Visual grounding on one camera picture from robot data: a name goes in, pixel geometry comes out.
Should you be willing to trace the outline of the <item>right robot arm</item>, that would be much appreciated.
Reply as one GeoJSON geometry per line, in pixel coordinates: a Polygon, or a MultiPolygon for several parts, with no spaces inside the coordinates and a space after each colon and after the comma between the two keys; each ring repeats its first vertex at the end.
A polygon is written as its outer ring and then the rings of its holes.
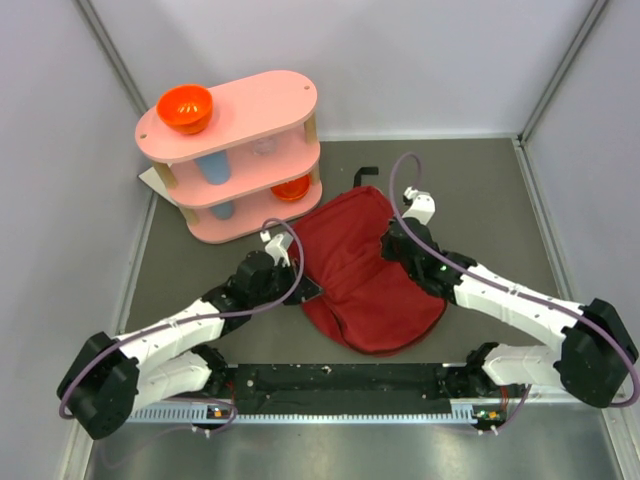
{"type": "Polygon", "coordinates": [[[611,303],[563,301],[510,282],[470,257],[441,251],[429,228],[414,218],[392,218],[381,242],[382,257],[400,264],[426,294],[536,339],[530,347],[486,343],[470,354],[466,380],[474,393],[529,384],[562,388],[596,408],[638,401],[637,390],[625,401],[614,399],[625,381],[639,384],[639,352],[611,303]]]}

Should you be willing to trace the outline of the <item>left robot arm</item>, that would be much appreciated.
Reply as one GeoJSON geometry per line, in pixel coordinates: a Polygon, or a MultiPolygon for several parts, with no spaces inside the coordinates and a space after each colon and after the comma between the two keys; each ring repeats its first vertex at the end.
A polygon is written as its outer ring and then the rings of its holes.
{"type": "Polygon", "coordinates": [[[210,342],[273,306],[300,305],[322,292],[301,262],[253,251],[223,284],[178,313],[114,338],[91,336],[58,387],[62,411],[101,440],[153,403],[186,393],[213,398],[228,388],[230,374],[210,342]]]}

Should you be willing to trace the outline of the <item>red backpack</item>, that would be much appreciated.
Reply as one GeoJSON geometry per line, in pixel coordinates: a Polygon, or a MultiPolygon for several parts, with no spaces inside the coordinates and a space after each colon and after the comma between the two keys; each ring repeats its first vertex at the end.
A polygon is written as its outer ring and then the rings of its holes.
{"type": "Polygon", "coordinates": [[[392,215],[379,189],[359,186],[294,224],[304,274],[323,290],[301,305],[304,314],[331,340],[365,355],[394,355],[421,342],[446,311],[444,300],[382,258],[392,215]]]}

